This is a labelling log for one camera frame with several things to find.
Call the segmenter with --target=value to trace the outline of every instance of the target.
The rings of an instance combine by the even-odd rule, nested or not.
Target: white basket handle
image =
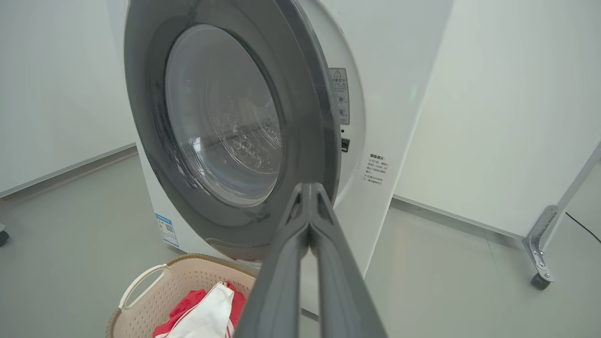
[[[136,287],[138,287],[138,285],[140,285],[140,283],[142,283],[142,281],[145,280],[149,275],[151,275],[152,273],[159,271],[159,270],[163,270],[163,273],[161,273],[160,276],[158,276],[158,278],[148,288],[146,288],[146,290],[144,290],[140,294],[140,296],[138,296],[131,304],[126,306],[127,300],[132,295],[132,292],[136,289]],[[167,267],[167,264],[161,264],[161,265],[153,266],[152,268],[142,272],[142,274],[139,275],[136,279],[134,279],[132,284],[130,284],[127,287],[127,290],[125,290],[125,293],[123,294],[123,296],[121,296],[121,300],[119,301],[119,309],[126,310],[126,309],[131,308],[134,304],[136,304],[136,302],[138,302],[138,300],[140,298],[142,298],[150,289],[152,289],[152,287],[154,285],[156,285],[156,283],[161,278],[163,278],[163,276],[165,275],[165,272],[168,270],[169,270],[169,268]]]

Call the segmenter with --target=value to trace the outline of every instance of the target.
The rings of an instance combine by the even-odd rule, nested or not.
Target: white washing machine
[[[450,8],[131,0],[125,77],[163,240],[257,266],[294,186],[320,182],[365,274]],[[319,313],[313,255],[302,269]]]

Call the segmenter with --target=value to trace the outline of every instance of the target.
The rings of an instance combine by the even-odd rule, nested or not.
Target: warning label
[[[330,68],[330,74],[334,81],[334,94],[336,95],[336,110],[340,116],[340,124],[349,124],[349,87],[346,81],[346,69]]]
[[[180,246],[177,243],[177,237],[175,236],[173,223],[159,214],[155,215],[156,219],[159,221],[160,234],[163,236],[163,241],[179,248]]]
[[[363,174],[363,180],[372,184],[382,185],[388,170],[388,163],[385,162],[384,156],[370,154],[367,159],[367,167]]]

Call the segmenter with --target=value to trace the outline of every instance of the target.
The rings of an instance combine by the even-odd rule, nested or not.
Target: white cloth
[[[224,338],[230,320],[234,291],[219,282],[188,310],[167,334],[167,338]]]

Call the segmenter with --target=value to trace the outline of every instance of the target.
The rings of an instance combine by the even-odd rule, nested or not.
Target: glass window of washing machine door
[[[171,49],[165,88],[188,174],[223,203],[265,200],[279,175],[282,138],[271,93],[247,50],[220,28],[193,26]]]

